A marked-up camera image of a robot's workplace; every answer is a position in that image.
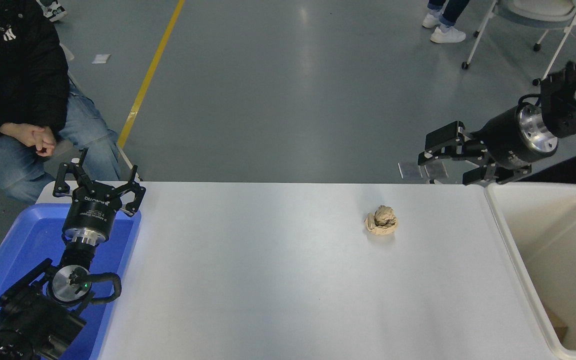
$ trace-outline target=black cable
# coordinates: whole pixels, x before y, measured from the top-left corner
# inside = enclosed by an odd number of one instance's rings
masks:
[[[538,103],[542,100],[542,94],[539,94],[539,93],[529,93],[529,94],[526,94],[526,95],[524,95],[524,96],[521,96],[521,97],[519,98],[519,101],[518,101],[517,103],[518,103],[519,105],[521,105],[521,104],[524,102],[524,100],[529,99],[529,98],[537,98],[537,104],[538,104]]]

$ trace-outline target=white sneaker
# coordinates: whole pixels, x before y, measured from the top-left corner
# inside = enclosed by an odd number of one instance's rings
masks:
[[[459,31],[452,26],[446,32],[443,32],[439,27],[437,27],[432,35],[430,35],[430,41],[438,44],[461,43],[464,40],[466,40],[466,32]]]
[[[423,22],[421,23],[421,26],[426,28],[426,29],[432,29],[432,28],[436,27],[437,25],[439,25],[439,18],[434,17],[430,13],[425,15],[425,18],[423,18]]]

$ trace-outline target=clasped hands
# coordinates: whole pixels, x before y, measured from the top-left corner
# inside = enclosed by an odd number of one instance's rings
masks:
[[[57,145],[55,135],[48,126],[7,122],[0,126],[0,133],[17,139],[25,146],[34,146],[35,153],[40,157],[53,155]]]

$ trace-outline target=blue tray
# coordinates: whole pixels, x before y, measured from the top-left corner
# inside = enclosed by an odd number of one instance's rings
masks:
[[[0,296],[30,269],[46,258],[59,264],[66,246],[62,241],[62,226],[70,205],[40,203],[21,212],[0,246]],[[119,212],[112,227],[109,241],[100,244],[90,267],[90,272],[114,272],[123,278],[135,245],[142,215],[132,218]],[[112,285],[93,285],[95,297],[112,294]],[[86,326],[61,360],[95,360],[108,328],[114,302],[106,305],[89,305],[81,314]]]

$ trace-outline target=sneaker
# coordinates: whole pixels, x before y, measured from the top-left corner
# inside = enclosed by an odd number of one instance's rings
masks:
[[[437,27],[432,35],[430,35],[430,41],[438,44],[461,43],[464,40],[466,40],[466,32],[459,31],[452,26],[446,32],[443,32]]]
[[[425,15],[425,18],[423,18],[423,22],[421,23],[421,26],[426,29],[432,29],[437,25],[439,25],[439,18],[432,16],[430,13]]]
[[[64,7],[57,1],[54,1],[49,6],[46,6],[43,10],[43,16],[48,18],[48,20],[50,20],[52,23],[64,18],[66,15],[68,15],[68,11],[66,11],[66,9],[64,9]]]

